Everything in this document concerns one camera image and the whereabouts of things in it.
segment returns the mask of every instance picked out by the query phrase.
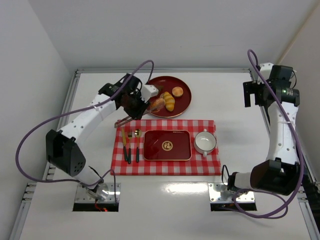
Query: red checkered placemat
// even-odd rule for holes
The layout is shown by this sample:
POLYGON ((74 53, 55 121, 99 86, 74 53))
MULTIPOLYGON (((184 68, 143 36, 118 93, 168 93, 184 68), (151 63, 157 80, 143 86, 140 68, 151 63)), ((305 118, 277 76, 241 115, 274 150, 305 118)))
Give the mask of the red checkered placemat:
MULTIPOLYGON (((122 126, 127 133, 130 129, 134 134, 135 129, 142 131, 139 144, 139 162, 136 162, 136 148, 138 139, 133 136, 131 139, 131 164, 125 161, 121 128, 117 128, 111 168, 116 175, 221 175, 220 159, 218 156, 218 144, 212 153, 207 157, 203 157, 198 153, 194 147, 194 139, 197 133, 207 129, 208 132, 215 135, 216 125, 213 120, 182 120, 182 119, 169 119, 169 120, 137 120, 131 121, 122 126), (149 130, 186 130, 190 133, 191 137, 191 150, 192 156, 188 161, 148 161, 144 159, 144 133, 149 130)), ((126 149, 128 152, 129 142, 126 139, 126 149)))

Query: white wall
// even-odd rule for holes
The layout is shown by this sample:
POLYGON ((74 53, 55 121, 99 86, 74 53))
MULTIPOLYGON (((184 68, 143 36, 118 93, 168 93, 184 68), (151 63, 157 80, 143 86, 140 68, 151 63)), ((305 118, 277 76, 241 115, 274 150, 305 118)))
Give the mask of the white wall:
POLYGON ((300 106, 296 119, 312 171, 320 178, 320 5, 279 63, 296 71, 300 106))
MULTIPOLYGON (((27 0, 0 3, 0 240, 9 238, 27 179, 17 170, 19 141, 61 112, 71 75, 27 0)), ((48 124, 27 140, 23 168, 41 178, 48 124)))
POLYGON ((274 62, 317 0, 29 0, 72 69, 274 62))

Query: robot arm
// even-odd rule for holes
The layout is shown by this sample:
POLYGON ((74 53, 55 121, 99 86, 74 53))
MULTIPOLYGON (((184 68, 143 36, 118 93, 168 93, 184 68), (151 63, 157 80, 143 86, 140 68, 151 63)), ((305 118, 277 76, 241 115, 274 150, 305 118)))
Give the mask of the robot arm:
MULTIPOLYGON (((59 131, 50 130, 46 135, 47 160, 80 183, 93 184, 100 176, 86 162, 81 152, 82 145, 91 132, 111 113, 123 107, 132 119, 141 119, 150 105, 149 99, 158 94, 153 85, 145 85, 137 77, 132 77, 122 92, 112 101, 96 106, 109 99, 121 87, 126 78, 116 84, 107 83, 95 96, 88 109, 80 113, 72 122, 59 131)), ((98 184, 87 186, 94 191, 98 184)))
MULTIPOLYGON (((269 71, 269 78, 266 78, 269 79, 273 91, 280 99, 292 125, 295 126, 300 98, 299 91, 290 88, 293 69, 262 64, 260 72, 267 71, 269 71)), ((250 107, 250 94, 254 94, 255 104, 264 107, 266 111, 270 123, 269 151, 266 161, 255 166, 251 172, 234 172, 228 179, 227 189, 231 191, 265 190, 287 196, 297 186, 300 173, 296 143, 288 123, 264 84, 259 81, 245 82, 243 89, 246 107, 250 107)))

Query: round red plate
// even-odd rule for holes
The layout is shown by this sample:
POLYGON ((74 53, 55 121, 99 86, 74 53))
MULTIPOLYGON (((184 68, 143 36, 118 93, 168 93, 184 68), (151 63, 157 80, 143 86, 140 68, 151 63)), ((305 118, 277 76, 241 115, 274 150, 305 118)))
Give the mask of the round red plate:
POLYGON ((172 95, 172 89, 174 87, 181 87, 183 89, 183 95, 181 97, 175 97, 175 104, 173 111, 168 111, 165 107, 160 111, 151 113, 152 115, 160 118, 174 118, 181 115, 190 105, 191 102, 191 91, 187 84, 185 84, 179 78, 173 76, 158 76, 151 79, 148 84, 155 85, 157 87, 163 86, 163 89, 159 94, 150 99, 150 102, 159 98, 164 92, 169 92, 172 95))

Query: black utensil handle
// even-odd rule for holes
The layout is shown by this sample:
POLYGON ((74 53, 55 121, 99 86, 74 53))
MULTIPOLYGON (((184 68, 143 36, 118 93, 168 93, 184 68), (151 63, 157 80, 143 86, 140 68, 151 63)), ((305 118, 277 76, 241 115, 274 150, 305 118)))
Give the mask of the black utensil handle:
POLYGON ((128 153, 128 163, 131 163, 131 148, 129 148, 129 153, 128 153))
POLYGON ((136 147, 135 162, 139 162, 139 147, 136 147))
POLYGON ((126 146, 123 146, 123 153, 124 153, 124 160, 127 162, 128 161, 128 155, 127 155, 126 146))

